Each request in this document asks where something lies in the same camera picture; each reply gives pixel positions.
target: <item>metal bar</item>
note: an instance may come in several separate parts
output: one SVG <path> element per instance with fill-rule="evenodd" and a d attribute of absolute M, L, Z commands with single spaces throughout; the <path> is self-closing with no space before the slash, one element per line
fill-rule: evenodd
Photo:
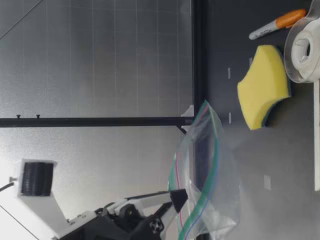
<path fill-rule="evenodd" d="M 208 93 L 208 58 L 207 58 L 207 11 L 208 0 L 191 0 L 192 3 L 192 49 L 193 49 L 193 104 L 198 113 Z M 195 185 L 203 185 L 203 172 L 195 169 Z M 203 234 L 196 240 L 209 240 L 209 234 Z"/>
<path fill-rule="evenodd" d="M 186 126 L 193 117 L 0 118 L 0 128 Z"/>

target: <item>white tape marking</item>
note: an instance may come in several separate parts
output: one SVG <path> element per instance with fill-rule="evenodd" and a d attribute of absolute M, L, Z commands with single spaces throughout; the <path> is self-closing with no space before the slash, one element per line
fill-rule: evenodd
<path fill-rule="evenodd" d="M 231 79 L 231 67 L 228 67 L 228 79 Z"/>
<path fill-rule="evenodd" d="M 264 175 L 264 188 L 271 191 L 271 177 L 268 175 Z"/>

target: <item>tape roll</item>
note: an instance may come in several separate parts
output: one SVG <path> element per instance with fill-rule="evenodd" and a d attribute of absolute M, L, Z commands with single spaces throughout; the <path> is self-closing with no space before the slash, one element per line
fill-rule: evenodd
<path fill-rule="evenodd" d="M 291 49 L 292 64 L 302 79 L 320 79 L 320 18 L 305 26 L 294 39 Z"/>
<path fill-rule="evenodd" d="M 290 30 L 284 47 L 284 66 L 296 83 L 320 79 L 320 0 L 313 0 L 309 13 Z"/>

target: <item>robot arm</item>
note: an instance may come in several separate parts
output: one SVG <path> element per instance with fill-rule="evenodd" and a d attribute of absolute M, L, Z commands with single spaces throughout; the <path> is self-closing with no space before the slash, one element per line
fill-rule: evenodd
<path fill-rule="evenodd" d="M 184 189 L 127 197 L 66 220 L 51 193 L 52 161 L 22 160 L 14 179 L 16 197 L 49 227 L 52 240 L 165 240 L 188 195 Z M 159 206 L 152 215 L 144 209 Z"/>

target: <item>yellow sponge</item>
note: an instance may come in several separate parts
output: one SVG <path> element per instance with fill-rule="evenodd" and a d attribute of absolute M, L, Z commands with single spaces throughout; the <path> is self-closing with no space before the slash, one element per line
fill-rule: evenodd
<path fill-rule="evenodd" d="M 251 130 L 262 128 L 271 108 L 290 97 L 285 66 L 274 46 L 257 48 L 252 65 L 237 89 L 246 124 Z"/>

